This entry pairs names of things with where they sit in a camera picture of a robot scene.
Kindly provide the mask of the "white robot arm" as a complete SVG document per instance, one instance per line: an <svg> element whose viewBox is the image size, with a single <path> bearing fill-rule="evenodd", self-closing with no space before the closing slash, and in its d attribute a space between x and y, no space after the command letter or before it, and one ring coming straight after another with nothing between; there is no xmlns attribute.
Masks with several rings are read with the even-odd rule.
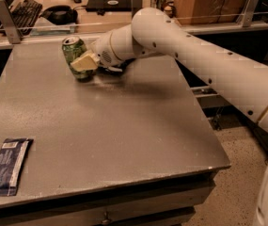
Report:
<svg viewBox="0 0 268 226"><path fill-rule="evenodd" d="M72 67L91 71L156 53L171 56L268 133L268 66L184 32L157 8L142 8L129 25L91 43ZM268 226L268 166L253 226Z"/></svg>

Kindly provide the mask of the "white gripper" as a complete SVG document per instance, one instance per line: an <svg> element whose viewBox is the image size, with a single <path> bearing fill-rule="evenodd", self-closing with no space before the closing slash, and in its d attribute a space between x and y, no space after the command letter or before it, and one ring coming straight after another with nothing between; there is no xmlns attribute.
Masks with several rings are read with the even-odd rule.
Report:
<svg viewBox="0 0 268 226"><path fill-rule="evenodd" d="M134 39L130 25L102 34L91 43L90 48L94 53L87 50L71 63L77 72L96 70L99 64L103 67L116 66L152 53Z"/></svg>

